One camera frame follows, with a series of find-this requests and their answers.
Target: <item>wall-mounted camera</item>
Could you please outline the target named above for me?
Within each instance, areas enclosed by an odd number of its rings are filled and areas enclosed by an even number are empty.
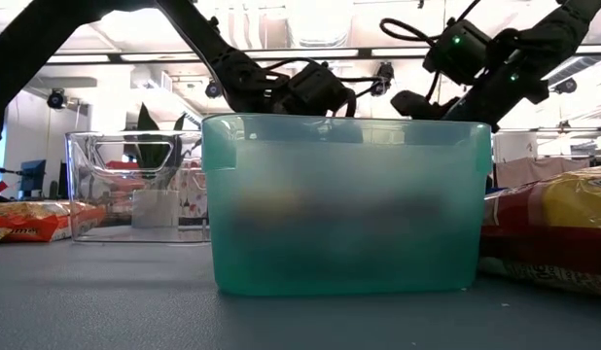
[[[569,123],[569,121],[562,121],[562,122],[559,122],[558,125],[556,125],[555,127],[560,129],[557,133],[563,134],[563,133],[565,133],[565,131],[564,131],[565,128],[571,128],[571,124]]]
[[[557,94],[573,93],[575,92],[575,90],[577,90],[577,82],[573,78],[569,78],[564,82],[553,87],[553,92]]]
[[[64,88],[53,88],[52,93],[48,96],[48,107],[56,110],[64,109],[67,105]]]
[[[210,98],[217,98],[223,95],[221,87],[214,80],[210,80],[210,84],[205,87],[205,95]]]
[[[374,83],[371,87],[370,94],[374,97],[382,96],[391,87],[391,81],[395,76],[394,67],[391,66],[391,62],[380,62],[380,66],[378,66],[375,76],[383,78],[384,82]]]

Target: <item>clear plastic bin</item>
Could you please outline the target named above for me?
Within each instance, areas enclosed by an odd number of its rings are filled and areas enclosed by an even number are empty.
[[[205,195],[200,132],[75,132],[66,142],[75,241],[209,241],[203,218],[186,214],[193,189]]]
[[[251,296],[453,290],[476,275],[490,128],[203,121],[216,281]]]

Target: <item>snack bag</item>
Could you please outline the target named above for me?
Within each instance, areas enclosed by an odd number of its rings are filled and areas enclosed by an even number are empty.
[[[488,194],[479,269],[601,295],[601,166]]]
[[[78,226],[97,226],[104,210],[74,203]],[[0,203],[1,242],[51,242],[71,237],[68,201]]]

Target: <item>black robotic arm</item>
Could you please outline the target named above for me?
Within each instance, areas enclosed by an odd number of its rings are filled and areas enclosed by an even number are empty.
[[[497,122],[523,98],[535,104],[548,98],[543,77],[576,53],[601,10],[601,0],[559,3],[532,28],[505,29],[493,39],[463,17],[449,23],[432,42],[424,68],[472,87],[445,105],[408,90],[398,93],[392,105],[414,119],[482,122],[498,130]]]
[[[5,109],[81,25],[112,11],[159,8],[208,66],[236,112],[324,116],[355,105],[355,94],[326,64],[307,65],[296,76],[260,67],[221,38],[191,0],[33,0],[0,34],[0,133]],[[354,116],[348,108],[347,117]]]

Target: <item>plant leaf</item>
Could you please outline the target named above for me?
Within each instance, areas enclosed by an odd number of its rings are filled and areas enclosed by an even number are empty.
[[[168,160],[164,166],[179,168],[182,166],[182,160],[184,159],[182,155],[182,137],[179,135],[174,136],[174,145],[173,150],[171,151]]]
[[[184,129],[184,117],[186,115],[182,114],[182,117],[180,117],[180,119],[177,120],[177,122],[175,122],[175,125],[173,125],[173,130],[175,131],[182,131]]]
[[[136,125],[136,129],[139,131],[157,131],[159,130],[158,125],[149,114],[149,110],[145,104],[141,104],[141,110],[138,114],[138,123]],[[148,141],[152,140],[151,137],[147,137],[147,135],[141,135],[138,137],[138,141]],[[138,161],[138,166],[141,169],[153,169],[157,168],[161,164],[161,159],[158,154],[160,153],[159,145],[138,145],[138,150],[140,152],[140,158]]]
[[[159,130],[158,125],[149,114],[149,110],[145,104],[141,104],[141,111],[138,114],[138,123],[136,129],[139,131],[156,131]]]

